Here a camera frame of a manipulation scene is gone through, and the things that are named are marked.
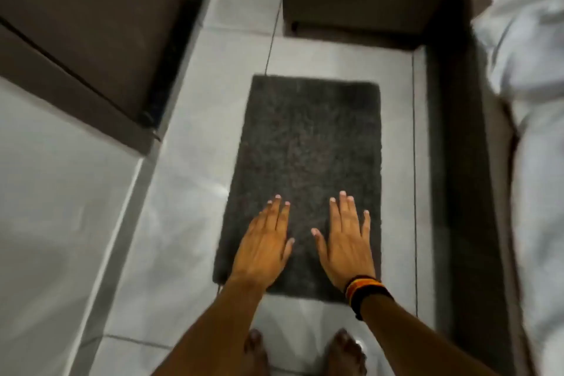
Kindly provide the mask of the person's right hand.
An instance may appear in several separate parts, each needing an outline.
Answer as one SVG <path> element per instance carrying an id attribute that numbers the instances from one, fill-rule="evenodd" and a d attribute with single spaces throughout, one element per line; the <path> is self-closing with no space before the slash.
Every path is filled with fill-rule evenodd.
<path id="1" fill-rule="evenodd" d="M 354 197 L 348 197 L 351 218 L 349 234 L 341 232 L 340 194 L 338 198 L 329 200 L 329 234 L 325 237 L 329 262 L 321 263 L 328 279 L 343 293 L 350 280 L 356 277 L 376 277 L 370 242 L 365 242 L 360 232 L 363 221 L 359 220 Z"/>

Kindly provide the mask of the person's left hand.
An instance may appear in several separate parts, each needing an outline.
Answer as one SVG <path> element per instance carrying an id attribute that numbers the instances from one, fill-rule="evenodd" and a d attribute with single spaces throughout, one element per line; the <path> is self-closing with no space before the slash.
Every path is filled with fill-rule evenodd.
<path id="1" fill-rule="evenodd" d="M 269 201 L 251 221 L 236 252 L 227 285 L 236 283 L 266 291 L 280 276 L 286 265 L 281 255 L 288 236 L 291 204 L 281 197 L 281 229 L 269 231 Z"/>

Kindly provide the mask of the person's right forearm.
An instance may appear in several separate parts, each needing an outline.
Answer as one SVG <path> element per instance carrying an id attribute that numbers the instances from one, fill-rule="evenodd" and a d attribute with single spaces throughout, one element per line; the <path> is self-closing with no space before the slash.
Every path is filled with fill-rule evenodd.
<path id="1" fill-rule="evenodd" d="M 499 376 L 387 297 L 365 299 L 362 316 L 395 376 Z"/>

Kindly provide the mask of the person's left forearm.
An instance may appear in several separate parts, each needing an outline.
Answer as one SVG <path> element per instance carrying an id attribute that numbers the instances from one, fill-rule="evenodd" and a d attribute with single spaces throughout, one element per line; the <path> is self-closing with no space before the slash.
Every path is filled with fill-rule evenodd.
<path id="1" fill-rule="evenodd" d="M 244 345 L 265 288 L 228 280 L 151 376 L 243 376 Z"/>

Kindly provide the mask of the dark grey shaggy rug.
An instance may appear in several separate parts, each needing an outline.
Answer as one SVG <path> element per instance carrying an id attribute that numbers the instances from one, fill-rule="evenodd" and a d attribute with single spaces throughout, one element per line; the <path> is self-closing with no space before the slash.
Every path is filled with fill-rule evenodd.
<path id="1" fill-rule="evenodd" d="M 254 75 L 216 250 L 213 281 L 225 283 L 251 220 L 267 200 L 289 201 L 292 254 L 271 294 L 343 303 L 322 269 L 311 228 L 328 236 L 329 198 L 352 195 L 370 212 L 381 273 L 381 104 L 370 81 Z"/>

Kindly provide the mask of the person's left foot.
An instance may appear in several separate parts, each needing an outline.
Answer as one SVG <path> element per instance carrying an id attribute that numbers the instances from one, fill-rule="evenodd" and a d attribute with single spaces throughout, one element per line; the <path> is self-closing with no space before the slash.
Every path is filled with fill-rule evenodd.
<path id="1" fill-rule="evenodd" d="M 270 376 L 267 351 L 259 330 L 251 329 L 245 339 L 241 376 Z"/>

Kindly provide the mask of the person's foot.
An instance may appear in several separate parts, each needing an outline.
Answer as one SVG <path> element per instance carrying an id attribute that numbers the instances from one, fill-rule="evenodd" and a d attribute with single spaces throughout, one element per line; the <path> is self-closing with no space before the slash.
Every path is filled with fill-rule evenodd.
<path id="1" fill-rule="evenodd" d="M 345 329 L 328 343 L 322 376 L 367 376 L 366 355 Z"/>
<path id="2" fill-rule="evenodd" d="M 251 329 L 245 339 L 241 376 L 270 376 L 267 351 L 259 330 Z"/>

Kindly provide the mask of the person's right foot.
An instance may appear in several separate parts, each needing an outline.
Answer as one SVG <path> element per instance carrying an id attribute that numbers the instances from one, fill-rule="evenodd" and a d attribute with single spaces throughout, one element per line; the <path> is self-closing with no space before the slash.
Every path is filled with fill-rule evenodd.
<path id="1" fill-rule="evenodd" d="M 322 376 L 367 376 L 366 355 L 345 329 L 328 343 Z"/>

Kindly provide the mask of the white bed sheet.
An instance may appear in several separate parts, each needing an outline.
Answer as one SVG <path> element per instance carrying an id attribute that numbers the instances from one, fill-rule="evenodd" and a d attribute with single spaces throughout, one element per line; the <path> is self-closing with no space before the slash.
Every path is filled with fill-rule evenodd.
<path id="1" fill-rule="evenodd" d="M 511 233 L 538 376 L 564 376 L 564 0 L 492 0 L 472 21 L 517 135 Z"/>

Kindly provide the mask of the brown wooden wardrobe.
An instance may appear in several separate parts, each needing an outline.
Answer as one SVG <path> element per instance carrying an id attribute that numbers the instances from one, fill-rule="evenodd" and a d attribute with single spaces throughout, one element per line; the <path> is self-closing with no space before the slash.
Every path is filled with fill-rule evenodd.
<path id="1" fill-rule="evenodd" d="M 147 155 L 203 0 L 0 0 L 0 78 Z"/>

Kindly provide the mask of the brown bed frame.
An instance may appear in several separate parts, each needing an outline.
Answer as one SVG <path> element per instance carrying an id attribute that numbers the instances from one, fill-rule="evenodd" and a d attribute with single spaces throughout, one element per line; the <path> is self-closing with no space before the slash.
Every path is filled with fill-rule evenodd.
<path id="1" fill-rule="evenodd" d="M 490 0 L 441 0 L 426 30 L 439 332 L 502 376 L 535 376 L 511 229 L 517 134 L 486 80 L 471 20 Z"/>

